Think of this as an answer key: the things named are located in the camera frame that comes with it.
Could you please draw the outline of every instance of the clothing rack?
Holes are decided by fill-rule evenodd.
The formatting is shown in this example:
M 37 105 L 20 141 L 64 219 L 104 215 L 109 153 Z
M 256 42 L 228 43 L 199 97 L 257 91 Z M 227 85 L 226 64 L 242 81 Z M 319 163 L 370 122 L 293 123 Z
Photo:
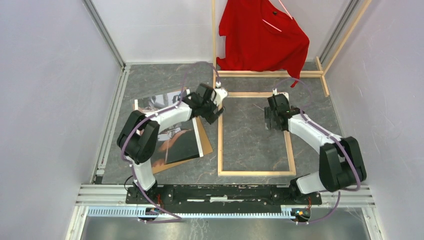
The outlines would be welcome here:
M 322 85 L 322 90 L 325 97 L 330 95 L 329 89 L 326 82 L 326 73 L 334 63 L 335 59 L 339 55 L 343 46 L 349 39 L 351 33 L 358 25 L 358 22 L 364 15 L 368 6 L 372 0 L 363 0 L 362 5 L 357 11 L 355 17 L 351 21 L 347 31 L 341 38 L 337 47 L 335 48 L 334 53 L 332 54 L 328 64 L 323 67 L 320 61 L 320 58 L 317 56 L 315 58 L 316 68 L 318 70 L 302 70 L 300 72 L 301 78 L 319 78 Z M 212 0 L 212 49 L 213 49 L 213 66 L 217 67 L 217 52 L 216 52 L 216 38 L 217 38 L 217 29 L 215 24 L 215 0 Z M 218 70 L 218 74 L 222 78 L 290 78 L 291 76 L 287 71 L 238 71 L 238 70 Z M 213 86 L 215 86 L 217 80 L 217 75 L 213 72 Z M 272 92 L 229 92 L 229 98 L 267 98 L 272 96 Z M 221 115 L 218 119 L 218 176 L 295 176 L 296 168 L 295 161 L 293 157 L 292 142 L 290 139 L 290 133 L 284 132 L 285 145 L 287 150 L 287 157 L 289 162 L 289 171 L 224 171 L 223 169 L 223 152 L 224 152 L 224 126 L 223 126 L 223 116 Z

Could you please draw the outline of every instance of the red t-shirt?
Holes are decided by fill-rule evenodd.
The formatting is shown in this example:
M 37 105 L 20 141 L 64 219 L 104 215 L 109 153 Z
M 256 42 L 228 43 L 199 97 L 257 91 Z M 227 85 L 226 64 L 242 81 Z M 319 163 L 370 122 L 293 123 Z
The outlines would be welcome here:
M 294 18 L 278 10 L 269 0 L 228 0 L 219 35 L 226 36 L 225 58 L 216 58 L 221 70 L 284 69 L 293 78 L 300 78 L 309 38 Z

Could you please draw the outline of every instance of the white wall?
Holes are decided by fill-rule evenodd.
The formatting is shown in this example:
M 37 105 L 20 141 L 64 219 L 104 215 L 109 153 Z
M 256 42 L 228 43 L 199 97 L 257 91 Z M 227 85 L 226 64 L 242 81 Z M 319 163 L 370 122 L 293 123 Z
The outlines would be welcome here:
M 64 239 L 120 67 L 81 0 L 0 1 L 0 239 Z
M 283 9 L 278 0 L 270 0 Z M 116 47 L 126 62 L 212 60 L 211 0 L 94 0 Z M 308 59 L 319 56 L 348 0 L 282 0 L 310 39 Z M 215 0 L 219 27 L 227 0 Z M 224 38 L 216 31 L 216 52 L 224 57 Z
M 388 240 L 423 239 L 422 1 L 372 1 L 327 75 L 340 124 L 361 146 Z

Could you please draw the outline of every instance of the floor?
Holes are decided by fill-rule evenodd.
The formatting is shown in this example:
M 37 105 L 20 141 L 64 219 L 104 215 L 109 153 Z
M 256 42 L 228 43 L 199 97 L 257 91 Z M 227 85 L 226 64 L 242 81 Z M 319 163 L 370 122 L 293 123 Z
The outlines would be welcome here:
M 112 145 L 107 159 L 102 184 L 123 184 L 131 175 L 128 164 L 120 157 L 116 145 L 132 109 L 134 99 L 175 91 L 180 88 L 184 74 L 186 85 L 195 91 L 200 83 L 212 85 L 212 69 L 206 64 L 147 64 L 130 68 L 122 105 L 116 123 Z M 304 70 L 316 70 L 307 62 Z M 229 92 L 270 92 L 280 78 L 221 78 L 222 86 Z M 319 78 L 302 78 L 301 83 L 290 88 L 291 80 L 280 85 L 280 92 L 288 92 L 292 105 L 304 111 L 322 127 L 341 134 L 329 97 L 324 97 Z M 266 130 L 263 108 L 266 98 L 227 98 L 223 115 L 223 170 L 224 171 L 288 171 L 285 140 L 282 132 Z M 213 153 L 155 174 L 159 184 L 288 184 L 293 177 L 218 176 L 217 136 L 218 121 L 209 125 L 202 120 Z M 318 170 L 318 154 L 303 140 L 291 134 L 297 176 Z
M 312 220 L 328 213 L 314 208 Z M 132 217 L 87 217 L 83 240 L 370 240 L 360 208 L 339 208 L 325 221 L 295 226 L 288 219 L 187 218 L 184 223 L 142 224 Z

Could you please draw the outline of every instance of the pink hanger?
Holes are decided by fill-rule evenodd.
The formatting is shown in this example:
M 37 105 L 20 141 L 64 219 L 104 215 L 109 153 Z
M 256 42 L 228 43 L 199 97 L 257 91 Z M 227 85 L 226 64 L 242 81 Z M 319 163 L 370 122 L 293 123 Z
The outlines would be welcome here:
M 282 8 L 283 8 L 283 9 L 285 10 L 285 12 L 287 13 L 287 15 L 288 15 L 291 19 L 293 19 L 292 15 L 290 15 L 289 11 L 287 11 L 287 8 L 284 6 L 284 4 L 281 2 L 281 0 L 278 0 L 278 1 L 279 1 L 279 3 L 281 4 Z M 269 22 L 265 21 L 264 19 L 262 19 L 262 21 L 264 21 L 264 22 L 265 22 L 266 24 L 268 24 L 269 26 L 271 26 L 271 27 L 273 27 L 273 28 L 275 28 L 276 30 L 278 30 L 278 31 L 280 31 L 280 32 L 281 32 L 281 30 L 280 30 L 280 29 L 278 29 L 276 26 L 272 25 L 271 23 L 269 23 Z

